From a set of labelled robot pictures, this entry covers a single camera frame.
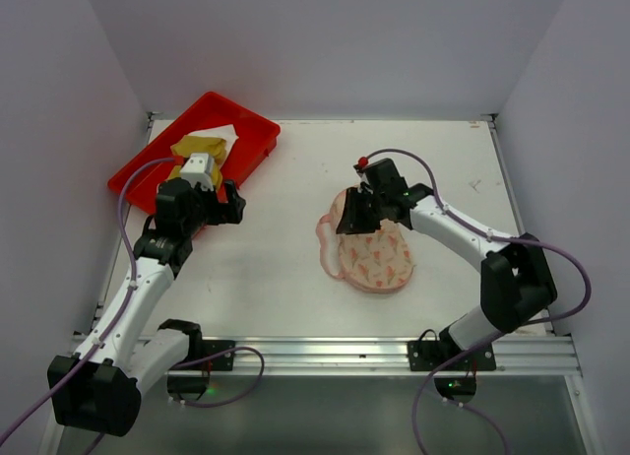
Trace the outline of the floral mesh laundry bag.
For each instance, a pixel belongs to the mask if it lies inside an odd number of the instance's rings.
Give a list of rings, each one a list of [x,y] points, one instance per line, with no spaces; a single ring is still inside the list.
[[[398,224],[384,220],[368,234],[336,234],[345,205],[340,192],[316,225],[319,260],[331,278],[365,293],[396,293],[411,280],[415,263]]]

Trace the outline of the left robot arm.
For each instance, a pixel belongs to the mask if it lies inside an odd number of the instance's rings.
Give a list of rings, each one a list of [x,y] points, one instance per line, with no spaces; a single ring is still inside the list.
[[[155,212],[132,248],[123,283],[87,338],[47,369],[57,423],[114,436],[126,435],[144,395],[171,368],[197,362],[204,348],[199,324],[168,319],[145,344],[139,338],[160,299],[207,226],[237,225],[246,201],[235,183],[225,197],[175,178],[157,189]]]

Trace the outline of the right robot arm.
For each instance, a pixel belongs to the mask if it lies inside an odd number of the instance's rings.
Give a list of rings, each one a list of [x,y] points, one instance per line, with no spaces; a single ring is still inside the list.
[[[354,169],[360,181],[346,191],[336,233],[371,233],[389,220],[438,241],[479,273],[479,305],[439,333],[450,355],[516,331],[557,299],[544,252],[532,235],[512,237],[458,216],[435,183],[409,186],[390,159],[361,158]]]

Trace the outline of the yellow bra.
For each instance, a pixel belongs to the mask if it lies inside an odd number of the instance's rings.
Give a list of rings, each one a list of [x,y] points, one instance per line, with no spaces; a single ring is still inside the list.
[[[221,167],[225,163],[232,142],[224,137],[186,135],[170,147],[175,157],[183,158],[181,165],[175,165],[168,179],[187,178],[192,180],[194,171],[203,172],[208,180],[203,185],[218,189],[222,184]]]

